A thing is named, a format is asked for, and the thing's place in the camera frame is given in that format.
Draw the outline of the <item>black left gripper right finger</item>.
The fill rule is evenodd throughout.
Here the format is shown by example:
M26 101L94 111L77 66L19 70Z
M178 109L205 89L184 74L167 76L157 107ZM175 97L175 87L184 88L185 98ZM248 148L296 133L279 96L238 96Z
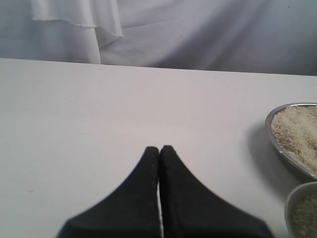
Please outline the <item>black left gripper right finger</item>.
M159 156L159 193L166 238L271 238L264 221L205 187L172 146Z

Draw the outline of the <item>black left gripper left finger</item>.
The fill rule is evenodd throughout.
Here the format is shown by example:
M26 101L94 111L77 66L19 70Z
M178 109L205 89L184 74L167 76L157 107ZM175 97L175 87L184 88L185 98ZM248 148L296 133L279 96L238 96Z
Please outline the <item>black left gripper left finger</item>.
M104 200L66 221L59 238L159 238L159 150L147 147L125 181Z

